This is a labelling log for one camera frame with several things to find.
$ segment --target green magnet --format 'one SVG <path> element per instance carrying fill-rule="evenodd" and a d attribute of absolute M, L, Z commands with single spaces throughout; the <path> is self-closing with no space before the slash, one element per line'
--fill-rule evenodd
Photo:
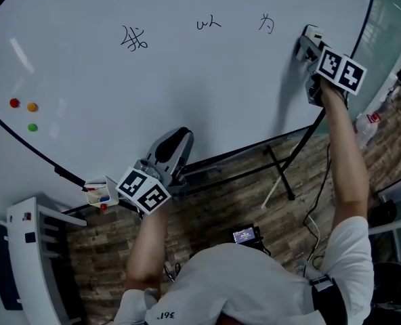
<path fill-rule="evenodd" d="M 36 126 L 36 124 L 29 124 L 27 126 L 27 128 L 29 131 L 32 131 L 32 132 L 38 130 L 38 126 Z"/>

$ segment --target small screen device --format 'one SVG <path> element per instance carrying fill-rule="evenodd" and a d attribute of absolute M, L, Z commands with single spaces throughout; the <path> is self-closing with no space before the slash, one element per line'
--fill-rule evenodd
<path fill-rule="evenodd" d="M 232 232 L 234 242 L 237 244 L 247 244 L 256 240 L 255 230 L 253 225 L 240 227 Z"/>

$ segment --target orange magnet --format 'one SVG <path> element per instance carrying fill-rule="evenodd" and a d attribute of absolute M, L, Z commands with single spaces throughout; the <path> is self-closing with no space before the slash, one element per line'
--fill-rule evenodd
<path fill-rule="evenodd" d="M 10 105 L 12 108 L 17 108 L 17 107 L 20 105 L 20 101 L 18 101 L 18 99 L 11 99 L 11 100 L 9 101 L 9 105 Z"/>
<path fill-rule="evenodd" d="M 36 112 L 36 111 L 38 110 L 38 105 L 37 105 L 37 104 L 34 104 L 33 102 L 29 102 L 29 103 L 27 104 L 27 110 L 28 110 L 29 112 Z"/>

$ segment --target white t-shirt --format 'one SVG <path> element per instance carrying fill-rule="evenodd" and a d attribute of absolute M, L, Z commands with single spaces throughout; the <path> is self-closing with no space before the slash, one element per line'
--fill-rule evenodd
<path fill-rule="evenodd" d="M 348 324 L 362 324 L 373 293 L 364 218 L 349 218 L 333 230 L 321 272 L 335 279 Z M 159 302 L 152 296 L 154 289 L 126 291 L 114 323 L 214 325 L 224 313 L 245 325 L 325 324 L 320 312 L 314 311 L 311 290 L 308 280 L 289 273 L 263 252 L 221 244 L 191 258 Z"/>

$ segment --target hand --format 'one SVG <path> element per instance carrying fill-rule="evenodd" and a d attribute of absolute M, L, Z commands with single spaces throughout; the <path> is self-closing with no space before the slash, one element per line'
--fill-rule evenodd
<path fill-rule="evenodd" d="M 173 199 L 172 198 L 170 198 L 169 200 L 167 200 L 165 203 L 163 203 L 158 209 L 156 209 L 154 212 L 152 212 L 151 214 L 149 214 L 149 215 L 147 215 L 146 213 L 145 213 L 145 216 L 144 216 L 144 218 L 147 218 L 147 217 L 153 217 L 154 215 L 156 215 L 156 216 L 161 216 L 161 215 L 163 215 L 163 214 L 158 214 L 158 213 L 164 213 L 164 212 L 169 212 L 169 211 L 171 211 L 172 210 L 172 208 L 173 208 Z"/>
<path fill-rule="evenodd" d="M 321 77 L 320 80 L 321 87 L 321 101 L 326 106 L 331 100 L 335 101 L 340 99 L 343 103 L 345 103 L 345 99 L 340 88 L 336 87 L 333 83 L 326 80 L 324 77 Z"/>

